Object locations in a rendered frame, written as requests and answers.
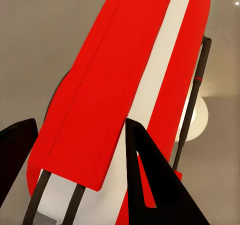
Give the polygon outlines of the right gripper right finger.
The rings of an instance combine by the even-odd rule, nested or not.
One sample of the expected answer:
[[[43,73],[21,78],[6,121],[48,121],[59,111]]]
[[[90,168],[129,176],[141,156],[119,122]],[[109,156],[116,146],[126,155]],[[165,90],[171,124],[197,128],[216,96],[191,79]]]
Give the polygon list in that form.
[[[145,205],[139,152],[156,208]],[[144,126],[126,118],[129,225],[210,225]]]

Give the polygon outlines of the radio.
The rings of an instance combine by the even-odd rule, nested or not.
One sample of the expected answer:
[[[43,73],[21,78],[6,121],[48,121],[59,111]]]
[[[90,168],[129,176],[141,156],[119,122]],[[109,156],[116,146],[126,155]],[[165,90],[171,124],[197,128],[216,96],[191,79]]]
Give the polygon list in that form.
[[[129,225],[126,119],[143,125],[169,163],[200,47],[172,170],[187,139],[212,40],[211,0],[106,0],[47,106],[30,153],[36,212],[55,225]],[[139,155],[145,205],[156,203]]]

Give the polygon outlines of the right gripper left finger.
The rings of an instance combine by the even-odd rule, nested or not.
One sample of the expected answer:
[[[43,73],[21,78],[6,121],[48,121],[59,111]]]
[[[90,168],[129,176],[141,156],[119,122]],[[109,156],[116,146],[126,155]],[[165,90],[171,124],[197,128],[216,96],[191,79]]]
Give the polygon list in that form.
[[[0,131],[0,207],[39,136],[30,118]]]

